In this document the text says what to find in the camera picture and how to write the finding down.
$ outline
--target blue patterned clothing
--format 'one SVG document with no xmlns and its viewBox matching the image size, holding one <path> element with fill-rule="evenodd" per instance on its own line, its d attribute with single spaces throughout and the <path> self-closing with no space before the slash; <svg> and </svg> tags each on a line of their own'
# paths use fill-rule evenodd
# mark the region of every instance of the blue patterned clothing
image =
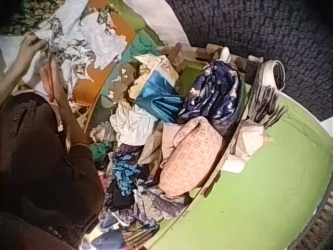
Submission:
<svg viewBox="0 0 333 250">
<path fill-rule="evenodd" d="M 203 69 L 178 114 L 179 122 L 204 116 L 222 135 L 228 135 L 237 120 L 244 95 L 238 72 L 216 60 Z"/>
<path fill-rule="evenodd" d="M 134 181 L 142 171 L 142 166 L 137 164 L 143 146 L 121 144 L 113 153 L 113 175 L 117 180 L 121 195 L 132 195 Z"/>
</svg>

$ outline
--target gray carpet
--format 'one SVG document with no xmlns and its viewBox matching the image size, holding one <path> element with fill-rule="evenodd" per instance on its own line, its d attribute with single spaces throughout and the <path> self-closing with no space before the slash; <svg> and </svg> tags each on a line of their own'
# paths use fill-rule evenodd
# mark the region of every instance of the gray carpet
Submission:
<svg viewBox="0 0 333 250">
<path fill-rule="evenodd" d="M 300 0 L 166 1 L 192 46 L 215 43 L 244 57 L 281 60 L 284 92 L 319 120 L 333 116 L 333 32 L 325 9 Z"/>
</svg>

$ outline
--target orange pillow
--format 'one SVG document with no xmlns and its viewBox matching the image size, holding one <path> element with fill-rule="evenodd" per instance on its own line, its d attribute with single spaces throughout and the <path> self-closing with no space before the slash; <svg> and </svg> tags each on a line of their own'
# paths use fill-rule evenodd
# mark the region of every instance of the orange pillow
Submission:
<svg viewBox="0 0 333 250">
<path fill-rule="evenodd" d="M 170 197 L 194 189 L 208 174 L 222 137 L 205 117 L 188 121 L 173 139 L 176 147 L 161 173 L 159 187 Z"/>
</svg>

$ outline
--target hand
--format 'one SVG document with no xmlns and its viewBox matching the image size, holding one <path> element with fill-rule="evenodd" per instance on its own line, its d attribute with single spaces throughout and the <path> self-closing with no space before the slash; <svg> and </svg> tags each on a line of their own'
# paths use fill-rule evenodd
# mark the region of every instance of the hand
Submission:
<svg viewBox="0 0 333 250">
<path fill-rule="evenodd" d="M 57 101 L 58 104 L 60 104 L 61 102 L 68 102 L 67 95 L 65 93 L 65 90 L 63 89 L 61 72 L 59 71 L 54 58 L 51 60 L 50 67 L 49 64 L 46 64 L 42 68 L 40 68 L 40 76 L 43 82 L 44 89 L 49 95 L 51 102 L 53 101 L 53 98 Z"/>
<path fill-rule="evenodd" d="M 23 77 L 28 72 L 31 61 L 37 51 L 45 47 L 46 44 L 46 40 L 40 40 L 35 34 L 26 36 L 21 43 L 19 53 L 11 70 Z"/>
</svg>

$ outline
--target person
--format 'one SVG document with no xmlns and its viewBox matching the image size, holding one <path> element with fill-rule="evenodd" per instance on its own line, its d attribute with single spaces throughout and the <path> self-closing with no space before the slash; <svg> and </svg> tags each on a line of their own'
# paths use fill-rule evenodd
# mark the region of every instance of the person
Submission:
<svg viewBox="0 0 333 250">
<path fill-rule="evenodd" d="M 46 43 L 28 35 L 0 83 L 1 249 L 78 249 L 103 208 L 103 187 L 56 62 L 51 70 L 43 66 L 40 76 L 48 94 L 52 77 L 62 132 L 44 97 L 9 95 Z"/>
</svg>

